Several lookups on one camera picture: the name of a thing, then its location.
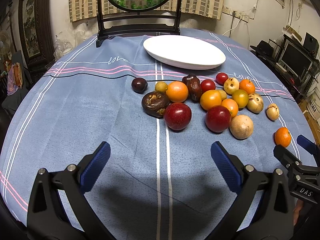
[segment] framed painting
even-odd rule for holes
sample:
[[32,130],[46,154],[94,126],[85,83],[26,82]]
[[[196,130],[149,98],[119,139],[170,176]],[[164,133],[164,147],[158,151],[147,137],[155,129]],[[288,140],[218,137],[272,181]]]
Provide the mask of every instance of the framed painting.
[[30,72],[42,70],[54,60],[49,0],[19,0],[19,33]]

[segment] computer monitor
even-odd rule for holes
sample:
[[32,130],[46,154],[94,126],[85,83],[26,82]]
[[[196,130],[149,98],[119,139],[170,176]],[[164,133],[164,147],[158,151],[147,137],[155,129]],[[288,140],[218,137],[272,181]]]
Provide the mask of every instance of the computer monitor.
[[280,61],[282,61],[293,74],[301,79],[303,79],[306,72],[305,69],[309,70],[312,66],[312,61],[290,42],[287,44]]

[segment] white plate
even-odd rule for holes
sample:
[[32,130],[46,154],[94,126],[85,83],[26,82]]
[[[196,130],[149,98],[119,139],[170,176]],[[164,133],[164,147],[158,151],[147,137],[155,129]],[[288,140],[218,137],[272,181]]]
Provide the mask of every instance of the white plate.
[[154,36],[146,39],[143,47],[156,60],[186,69],[212,69],[226,60],[224,53],[216,46],[188,36]]

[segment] electrical outlet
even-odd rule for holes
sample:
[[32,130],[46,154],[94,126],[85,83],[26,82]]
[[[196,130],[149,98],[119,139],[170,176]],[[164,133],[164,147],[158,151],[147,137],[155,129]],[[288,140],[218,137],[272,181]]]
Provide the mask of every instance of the electrical outlet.
[[243,13],[242,12],[236,12],[236,18],[242,19]]
[[248,23],[249,22],[249,15],[244,14],[242,17],[242,20]]
[[223,8],[222,8],[222,12],[223,13],[230,14],[230,11],[231,11],[230,7],[225,6],[225,5],[223,6]]

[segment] white wall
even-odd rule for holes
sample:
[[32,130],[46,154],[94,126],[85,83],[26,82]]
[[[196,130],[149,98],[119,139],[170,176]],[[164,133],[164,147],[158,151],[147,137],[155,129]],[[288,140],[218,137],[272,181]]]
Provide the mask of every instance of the white wall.
[[[18,26],[18,1],[13,0],[12,6],[12,28],[15,37],[17,49],[21,49],[19,26]],[[253,17],[250,11],[257,0],[225,0],[224,4],[234,10],[245,11]],[[304,38],[305,33],[309,32],[320,41],[320,17],[315,9],[303,4],[301,9],[301,17],[296,21],[296,10],[300,0],[294,0],[292,27],[299,32]],[[281,30],[287,25],[289,16],[289,0],[285,2],[285,8],[275,0],[259,0],[254,20],[249,20],[248,29],[250,33],[250,45],[257,45],[260,40],[268,41],[269,39],[277,39],[281,35]],[[181,17],[181,27],[195,28],[223,34],[230,29],[232,16],[222,14],[221,20],[202,17],[199,15],[183,14]],[[236,26],[238,20],[234,20],[233,26]],[[69,20],[68,0],[50,0],[50,23],[53,41],[58,35],[60,38],[69,40],[75,44],[74,31],[77,28],[86,29],[88,33],[97,33],[96,18],[82,20],[71,23]],[[247,47],[249,37],[245,22],[241,21],[238,27],[232,31],[231,38]]]

